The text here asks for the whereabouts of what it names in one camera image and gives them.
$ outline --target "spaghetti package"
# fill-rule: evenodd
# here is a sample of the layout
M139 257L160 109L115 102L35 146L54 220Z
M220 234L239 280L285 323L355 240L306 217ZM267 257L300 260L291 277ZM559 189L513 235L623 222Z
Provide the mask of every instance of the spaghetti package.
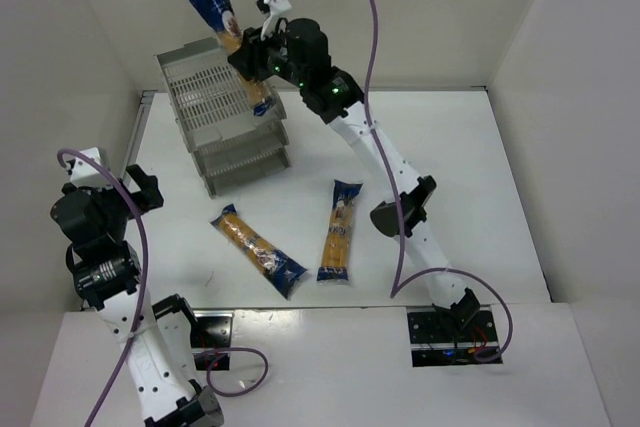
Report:
M238 27L230 0L189 0L209 27L211 27L227 55L233 54L242 45L242 30ZM264 115L274 104L269 88L264 82L251 82L239 75L249 95L255 116Z
M346 184L339 180L335 181L329 232L322 253L322 264L318 269L318 282L349 281L347 266L353 228L353 212L355 200L361 188L362 184Z
M271 285L289 299L293 287L307 269L281 250L260 237L240 219L233 204L222 209L220 217L211 222L229 240L236 244Z

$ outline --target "white table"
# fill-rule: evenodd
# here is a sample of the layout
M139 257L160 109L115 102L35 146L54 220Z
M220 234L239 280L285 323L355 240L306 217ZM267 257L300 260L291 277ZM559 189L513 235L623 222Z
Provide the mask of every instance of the white table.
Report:
M512 312L504 365L428 368L411 367L403 308L237 312L232 344L263 350L271 368L254 392L220 400L225 426L608 426L570 308ZM505 317L495 318L504 339ZM32 427L82 425L118 354L97 315L66 314ZM242 355L214 373L218 387L258 377L259 361ZM142 425L126 369L94 424L115 425Z
M379 234L369 211L381 197L350 148L302 104L282 93L293 166L210 199L187 153L166 94L150 108L137 159L158 176L165 206L144 218L151 243L155 300L180 293L197 308L307 308L426 305L421 281L394 300L389 291L398 246ZM376 92L375 115L388 136L438 188L429 219L453 265L492 284L510 303L549 302L529 229L485 92ZM350 286L315 281L333 179L364 181L350 260ZM209 225L222 207L310 271L287 302L239 250ZM140 253L131 224L127 239ZM405 276L412 271L406 261ZM494 299L475 289L484 303Z

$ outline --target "dish rack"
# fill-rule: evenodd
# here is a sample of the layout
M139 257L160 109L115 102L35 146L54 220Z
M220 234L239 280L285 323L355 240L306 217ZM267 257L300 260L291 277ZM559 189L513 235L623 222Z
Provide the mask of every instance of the dish rack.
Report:
M185 44L156 59L185 147L210 196L291 165L280 96L269 86L275 103L255 116L216 38Z

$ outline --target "cable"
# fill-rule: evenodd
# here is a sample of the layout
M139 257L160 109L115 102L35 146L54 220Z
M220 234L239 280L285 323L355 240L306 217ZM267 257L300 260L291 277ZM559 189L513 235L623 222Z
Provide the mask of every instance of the cable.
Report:
M476 282L479 282L480 284L482 284L487 290L489 290L489 292L491 292L496 299L498 300L498 302L500 302L500 304L502 305L506 315L507 315L507 321L509 323L509 330L507 333L507 339L504 342L503 346L501 349L499 349L494 355L491 356L479 356L478 353L474 354L475 359L478 362L491 362L493 360L496 360L497 358L499 358L506 350L507 347L509 347L509 344L511 343L511 338L513 336L513 318L511 317L511 312L509 311L509 307L507 306L507 304L504 302L504 300L502 300L502 297L498 294L498 292L491 287L488 283L486 283L484 280L482 280L480 277L478 277L475 274L472 274L470 272L466 272L464 270L459 270L459 269L450 269L448 267L434 267L434 268L429 268L429 269L424 269L421 270L420 272L417 272L413 275L411 275L410 277L408 277L407 279L405 279L403 282L400 282L400 278L402 276L402 265L404 263L404 251L405 251L405 229L404 229L404 215L402 212L402 203L400 201L400 195L398 194L398 186L396 184L396 180L393 176L393 170L391 169L391 165L389 164L389 159L387 158L387 155L384 151L384 147L382 146L382 143L380 142L380 138L378 137L378 133L375 130L374 127L374 123L373 123L373 119L371 116L371 106L369 105L369 90L371 87L371 76L373 74L373 66L375 64L376 61L376 52L378 50L378 8L376 6L376 1L375 0L369 0L369 5L371 7L371 16L372 16L372 20L373 20L373 37L372 37L372 41L371 41L371 54L369 56L369 65L367 66L367 74L365 76L365 80L364 80L364 112L365 112L365 116L367 118L367 123L369 124L370 130L371 130L371 135L373 137L373 140L376 144L376 147L378 149L378 152L380 153L380 158L382 159L382 163L384 164L384 168L385 171L387 173L387 176L389 177L389 184L391 185L391 190L393 191L393 199L394 199L394 203L396 206L396 214L397 214L397 218L398 218L398 234L400 235L400 251L398 252L398 267L396 268L396 273L395 273L395 277L393 280L393 286L391 287L391 298L394 298L396 296L396 294L398 292L400 292L400 289L402 289L405 285L407 285L409 282L411 282L414 279L417 279L418 277L422 276L422 275L426 275L426 274L434 274L437 272L451 272L453 274L458 274L458 275L462 275L465 277L469 277L473 280L475 280Z
M140 286L139 286L139 292L138 292L138 302L136 303L135 315L133 316L133 323L131 324L131 331L130 331L131 335L125 342L124 347L122 349L122 353L120 354L120 358L118 359L118 362L116 362L116 365L113 368L113 372L109 376L109 379L107 380L107 383L105 384L104 389L100 394L100 397L98 397L98 400L93 406L93 409L91 409L91 413L89 414L89 417L87 418L87 421L84 424L85 427L89 427L95 420L96 416L98 415L98 412L102 407L102 404L107 398L107 395L109 395L109 391L111 390L111 387L113 387L113 383L115 382L116 378L118 377L118 374L120 373L120 370L122 369L122 366L127 360L127 356L129 355L129 352L131 351L131 347L133 346L133 340L134 340L133 334L135 334L136 330L138 330L138 326L140 325L140 313L142 312L142 305L144 303L144 296L147 289L147 272L149 267L149 244L147 242L147 233L144 229L144 224L142 223L142 214L140 213L140 210L138 210L138 207L136 206L135 202L133 201L133 199L127 192L127 190L124 188L124 186L122 186L122 184L118 182L118 180L107 169L102 167L100 164L98 164L97 162L95 162L93 159L86 156L82 152L78 152L77 150L64 148L58 151L58 154L57 154L58 162L64 169L67 169L67 164L64 161L65 155L70 155L72 157L80 159L83 162L86 162L87 164L89 164L91 167L97 170L98 173L102 175L107 180L107 182L109 182L109 184L111 184L111 186L116 190L116 192L118 192L118 194L120 194L120 197L122 197L122 200L124 201L124 203L127 204L127 207L131 211L131 215L133 215L133 219L135 220L136 225L138 226L138 231L140 232L140 243L142 244L142 267L140 268L141 270Z
M224 392L222 390L218 390L216 387L214 387L213 383L211 382L211 370L213 369L213 366L221 358L224 357L224 354L229 352L249 352L250 354L255 354L258 357L260 357L262 359L262 362L264 363L264 371L262 372L262 375L260 376L260 378L253 385L250 385L246 389L239 390L238 392ZM217 356L213 359L213 362L211 362L207 367L207 385L211 388L211 390L213 390L220 397L240 397L241 395L248 394L249 392L257 389L258 386L262 384L264 379L267 377L267 373L269 372L269 361L267 360L267 356L264 355L262 352L260 352L258 349L252 349L250 347L223 347L219 349L211 349L205 352L201 352L200 354L198 354L198 357L200 357L201 355L209 356L211 354L216 354Z

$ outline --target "blue and yellow package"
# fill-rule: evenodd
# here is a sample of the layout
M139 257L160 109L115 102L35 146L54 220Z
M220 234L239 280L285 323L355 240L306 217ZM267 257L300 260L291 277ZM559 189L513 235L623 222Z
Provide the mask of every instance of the blue and yellow package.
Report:
M222 209L220 217L211 225L236 244L271 285L289 299L293 287L307 269L260 237L240 219L233 204Z
M233 54L242 45L242 30L238 26L230 0L189 0L200 17L211 27L227 55ZM253 115L263 116L274 104L269 88L264 82L249 81L239 75L253 107Z
M322 264L318 269L318 282L348 282L349 246L353 229L355 200L362 184L347 184L335 181L333 187L333 207L329 219L329 232L324 243Z

